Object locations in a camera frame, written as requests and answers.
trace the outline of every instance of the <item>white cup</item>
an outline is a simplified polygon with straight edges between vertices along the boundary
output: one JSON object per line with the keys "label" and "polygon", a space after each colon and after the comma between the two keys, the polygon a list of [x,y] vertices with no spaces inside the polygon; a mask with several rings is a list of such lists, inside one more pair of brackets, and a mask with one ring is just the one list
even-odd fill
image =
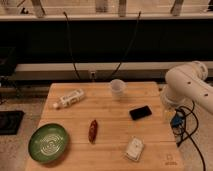
{"label": "white cup", "polygon": [[119,100],[121,97],[123,97],[125,88],[126,84],[122,80],[114,79],[110,81],[110,90],[112,93],[112,97],[116,100]]}

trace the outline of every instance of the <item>green plate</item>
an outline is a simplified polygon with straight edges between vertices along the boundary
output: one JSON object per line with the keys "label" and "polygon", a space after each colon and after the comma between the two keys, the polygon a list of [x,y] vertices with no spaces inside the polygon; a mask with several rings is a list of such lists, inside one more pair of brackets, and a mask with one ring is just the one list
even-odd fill
{"label": "green plate", "polygon": [[64,152],[68,140],[69,136],[61,125],[46,124],[32,135],[28,151],[35,161],[49,163]]}

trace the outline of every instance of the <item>power outlet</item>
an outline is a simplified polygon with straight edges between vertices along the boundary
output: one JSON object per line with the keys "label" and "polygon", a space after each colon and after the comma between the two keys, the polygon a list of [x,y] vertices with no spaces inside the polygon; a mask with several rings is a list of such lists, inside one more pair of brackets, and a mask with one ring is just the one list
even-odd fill
{"label": "power outlet", "polygon": [[95,70],[89,71],[89,78],[94,82],[97,79],[97,71]]}

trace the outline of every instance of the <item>wooden table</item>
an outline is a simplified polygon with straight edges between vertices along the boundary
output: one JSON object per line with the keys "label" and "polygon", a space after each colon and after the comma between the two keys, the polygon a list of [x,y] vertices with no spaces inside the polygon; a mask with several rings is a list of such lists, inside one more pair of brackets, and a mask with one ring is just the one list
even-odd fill
{"label": "wooden table", "polygon": [[[69,91],[82,88],[86,98],[69,108],[55,110],[52,104]],[[129,110],[148,105],[152,115],[132,121]],[[42,165],[30,157],[27,171],[180,171],[183,163],[169,124],[163,122],[162,104],[154,82],[128,82],[124,97],[112,99],[108,83],[52,84],[39,127],[61,124],[70,135],[67,150],[58,160]],[[95,144],[88,141],[92,120],[99,124]],[[145,148],[139,162],[124,155],[132,136]]]}

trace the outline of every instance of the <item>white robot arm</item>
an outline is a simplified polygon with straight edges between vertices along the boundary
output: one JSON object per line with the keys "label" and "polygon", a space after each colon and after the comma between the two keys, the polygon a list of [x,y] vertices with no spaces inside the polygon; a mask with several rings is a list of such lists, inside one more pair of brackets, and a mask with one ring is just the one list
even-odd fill
{"label": "white robot arm", "polygon": [[161,92],[162,103],[168,108],[177,107],[189,98],[213,114],[213,87],[204,82],[207,76],[206,65],[199,61],[170,69]]}

